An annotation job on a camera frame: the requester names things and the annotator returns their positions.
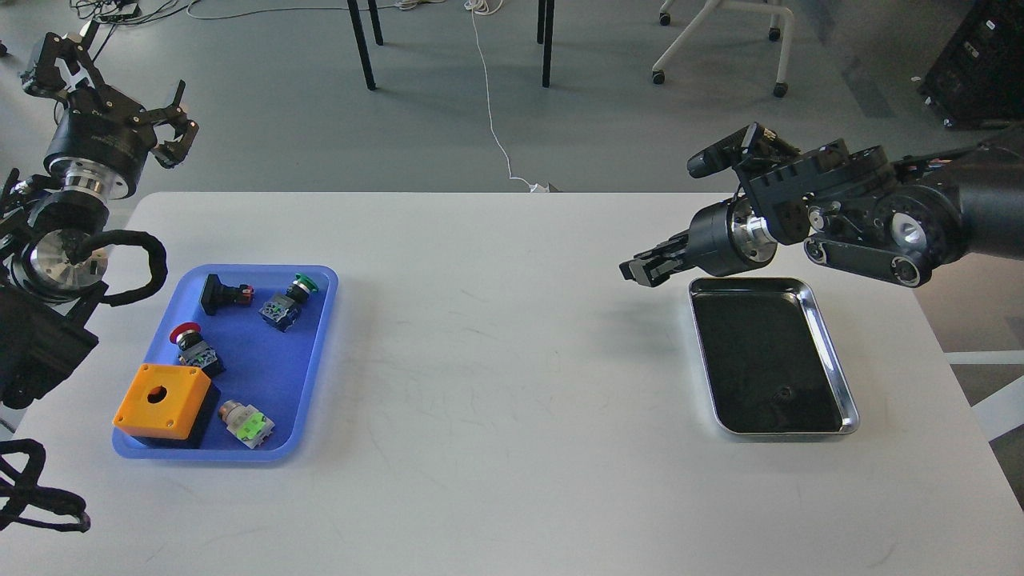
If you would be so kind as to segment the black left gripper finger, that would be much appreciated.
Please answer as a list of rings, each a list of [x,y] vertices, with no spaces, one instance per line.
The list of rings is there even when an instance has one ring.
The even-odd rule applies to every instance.
[[[170,99],[163,108],[144,110],[140,108],[128,113],[128,127],[142,140],[158,164],[165,169],[173,169],[186,160],[190,152],[198,124],[191,120],[183,105],[186,81],[179,80],[170,92]],[[169,141],[160,141],[156,129],[168,126],[174,132]]]
[[[105,81],[89,54],[94,37],[93,32],[46,34],[19,75],[22,90],[65,109],[106,109]]]

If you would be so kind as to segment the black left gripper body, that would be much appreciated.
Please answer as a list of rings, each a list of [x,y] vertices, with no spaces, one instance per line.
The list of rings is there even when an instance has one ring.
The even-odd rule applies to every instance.
[[[43,166],[52,178],[61,178],[74,162],[91,162],[118,176],[114,199],[125,199],[138,190],[156,129],[136,125],[142,116],[138,102],[123,94],[98,96],[94,89],[70,91],[65,113],[46,151]]]

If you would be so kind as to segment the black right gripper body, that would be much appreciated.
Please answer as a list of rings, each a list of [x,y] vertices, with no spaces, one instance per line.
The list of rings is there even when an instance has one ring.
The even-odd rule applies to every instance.
[[[746,200],[703,208],[692,219],[688,237],[689,262],[717,277],[768,266],[778,252],[766,220],[754,214]]]

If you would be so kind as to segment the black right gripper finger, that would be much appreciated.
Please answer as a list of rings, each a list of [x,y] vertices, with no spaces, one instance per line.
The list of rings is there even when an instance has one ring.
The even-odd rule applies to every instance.
[[[695,265],[684,258],[634,258],[632,279],[641,286],[655,288],[674,274],[687,272]]]
[[[686,258],[686,248],[689,243],[689,232],[684,230],[673,234],[654,248],[634,255],[630,260],[618,263],[618,272],[624,278],[632,278],[632,260],[634,258]]]

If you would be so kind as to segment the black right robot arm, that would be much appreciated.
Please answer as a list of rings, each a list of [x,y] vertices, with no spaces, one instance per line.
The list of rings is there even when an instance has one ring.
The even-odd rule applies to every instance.
[[[801,245],[815,265],[918,287],[969,253],[1021,259],[1022,153],[1021,124],[892,162],[880,146],[850,152],[842,139],[801,152],[752,123],[687,163],[692,178],[731,169],[736,193],[618,270],[656,287],[694,268],[768,266],[779,246]]]

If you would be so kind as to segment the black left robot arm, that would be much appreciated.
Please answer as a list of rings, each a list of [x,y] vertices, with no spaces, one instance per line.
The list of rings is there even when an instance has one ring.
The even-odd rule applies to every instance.
[[[100,305],[155,295],[168,276],[156,237],[108,230],[109,204],[138,190],[150,158],[175,168],[198,124],[182,105],[147,109],[106,84],[90,55],[98,32],[48,33],[33,48],[22,88],[63,108],[43,174],[14,169],[2,186],[2,404],[25,409],[54,390],[98,346],[86,328]]]

